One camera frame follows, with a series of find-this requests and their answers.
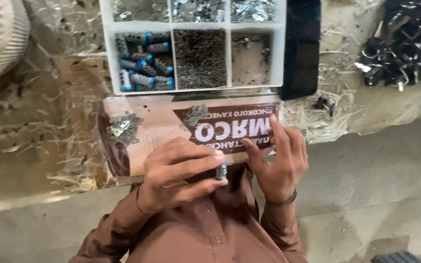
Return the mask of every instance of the wrist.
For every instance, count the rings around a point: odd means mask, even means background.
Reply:
[[[267,194],[265,195],[266,200],[272,203],[280,203],[290,200],[293,195],[295,195],[295,186],[290,186],[289,188],[284,189],[278,194]]]
[[[154,202],[151,189],[144,183],[137,188],[137,207],[148,216],[161,211],[160,207]]]

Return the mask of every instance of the hand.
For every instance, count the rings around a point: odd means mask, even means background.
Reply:
[[[257,145],[248,138],[241,140],[245,146],[251,169],[254,171],[266,199],[277,203],[293,195],[301,175],[308,169],[305,139],[299,131],[282,127],[274,114],[269,118],[275,136],[275,162],[265,162]]]
[[[184,179],[211,170],[225,161],[222,151],[178,137],[158,147],[145,160],[144,183],[137,205],[148,215],[180,206],[212,193],[227,179],[208,178],[189,184]]]

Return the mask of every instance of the fingernail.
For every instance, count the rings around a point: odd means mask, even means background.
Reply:
[[[220,181],[219,186],[224,186],[228,184],[228,180],[227,178],[223,179],[222,181]]]
[[[218,159],[218,160],[223,160],[225,159],[225,154],[219,154],[219,155],[214,155],[214,158]]]

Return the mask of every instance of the brown shirt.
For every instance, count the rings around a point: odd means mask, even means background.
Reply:
[[[227,178],[214,193],[152,217],[138,210],[134,189],[69,262],[117,263],[129,249],[126,263],[307,263],[295,202],[266,201],[259,222],[247,166],[229,166]]]

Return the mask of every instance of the person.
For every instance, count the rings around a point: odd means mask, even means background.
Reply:
[[[306,263],[295,218],[295,187],[308,169],[303,136],[275,115],[269,133],[274,162],[242,139],[249,164],[227,167],[214,178],[223,152],[176,138],[149,154],[144,182],[133,187],[69,263]],[[259,221],[251,188],[257,178],[266,203]]]

